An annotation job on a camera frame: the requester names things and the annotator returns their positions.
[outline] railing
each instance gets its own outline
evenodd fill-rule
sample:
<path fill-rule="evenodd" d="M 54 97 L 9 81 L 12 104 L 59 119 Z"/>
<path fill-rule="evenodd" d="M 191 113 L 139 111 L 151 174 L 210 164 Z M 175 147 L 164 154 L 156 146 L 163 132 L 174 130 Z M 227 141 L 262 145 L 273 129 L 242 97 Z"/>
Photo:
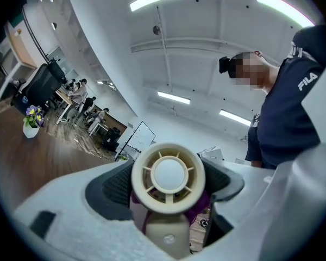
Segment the railing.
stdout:
<path fill-rule="evenodd" d="M 35 46 L 37 47 L 37 49 L 38 49 L 39 52 L 41 53 L 41 55 L 42 55 L 42 57 L 44 58 L 44 60 L 46 61 L 46 63 L 48 63 L 49 60 L 48 60 L 47 56 L 45 55 L 45 53 L 43 52 L 43 50 L 42 50 L 42 48 L 41 48 L 39 42 L 37 41 L 37 39 L 36 39 L 36 37 L 35 37 L 35 35 L 34 35 L 32 29 L 31 29 L 31 27 L 30 27 L 30 25 L 29 25 L 29 22 L 28 22 L 28 20 L 27 20 L 27 16 L 26 16 L 26 12 L 24 11 L 24 8 L 22 8 L 22 13 L 23 13 L 23 18 L 24 18 L 24 23 L 25 23 L 26 26 L 27 26 L 27 29 L 28 29 L 28 31 L 29 31 L 30 36 L 31 36 L 32 39 L 33 39 L 33 42 L 35 43 Z"/>

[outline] sticker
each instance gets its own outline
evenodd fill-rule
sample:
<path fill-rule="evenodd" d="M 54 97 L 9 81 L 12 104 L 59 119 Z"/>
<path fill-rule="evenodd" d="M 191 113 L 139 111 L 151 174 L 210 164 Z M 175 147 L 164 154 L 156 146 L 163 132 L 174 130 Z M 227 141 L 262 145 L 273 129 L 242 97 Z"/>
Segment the sticker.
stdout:
<path fill-rule="evenodd" d="M 173 242 L 175 242 L 175 236 L 173 234 L 166 234 L 164 236 L 164 242 L 166 244 L 172 244 Z"/>

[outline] fila logo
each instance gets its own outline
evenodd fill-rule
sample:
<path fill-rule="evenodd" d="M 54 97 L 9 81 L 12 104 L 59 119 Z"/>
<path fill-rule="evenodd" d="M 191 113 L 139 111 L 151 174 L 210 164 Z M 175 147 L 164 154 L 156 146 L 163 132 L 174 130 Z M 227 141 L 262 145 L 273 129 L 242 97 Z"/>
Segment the fila logo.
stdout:
<path fill-rule="evenodd" d="M 313 74 L 312 72 L 310 73 L 310 79 L 308 79 L 307 77 L 303 78 L 303 80 L 298 84 L 299 91 L 302 91 L 303 86 L 308 85 L 314 79 L 317 79 L 317 75 Z"/>

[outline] purple flower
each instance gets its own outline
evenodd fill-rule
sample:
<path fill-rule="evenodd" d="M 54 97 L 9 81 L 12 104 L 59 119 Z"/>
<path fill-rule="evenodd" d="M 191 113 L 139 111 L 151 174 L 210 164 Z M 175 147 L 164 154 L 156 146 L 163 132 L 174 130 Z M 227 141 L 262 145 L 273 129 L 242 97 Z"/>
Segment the purple flower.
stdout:
<path fill-rule="evenodd" d="M 27 108 L 26 110 L 26 115 L 27 116 L 33 116 L 36 113 L 36 107 L 31 105 L 30 107 Z"/>
<path fill-rule="evenodd" d="M 37 124 L 40 126 L 43 123 L 43 115 L 41 113 L 36 113 L 36 121 Z"/>

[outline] ceiling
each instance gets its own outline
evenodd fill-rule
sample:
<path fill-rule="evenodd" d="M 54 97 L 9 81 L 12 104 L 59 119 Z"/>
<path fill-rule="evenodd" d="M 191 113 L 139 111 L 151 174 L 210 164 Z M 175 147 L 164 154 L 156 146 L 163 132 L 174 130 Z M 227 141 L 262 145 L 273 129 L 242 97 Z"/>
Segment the ceiling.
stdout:
<path fill-rule="evenodd" d="M 294 6 L 309 18 L 316 17 L 304 3 L 295 1 Z M 265 94 L 219 74 L 218 60 L 260 50 L 280 66 L 300 26 L 256 0 L 166 0 L 157 6 L 159 10 L 152 4 L 126 17 L 149 105 L 237 138 L 246 135 L 246 126 L 218 113 L 225 109 L 251 120 Z M 158 12 L 167 57 L 161 35 L 153 33 L 153 27 L 159 26 Z M 191 104 L 161 98 L 158 90 L 190 98 Z"/>

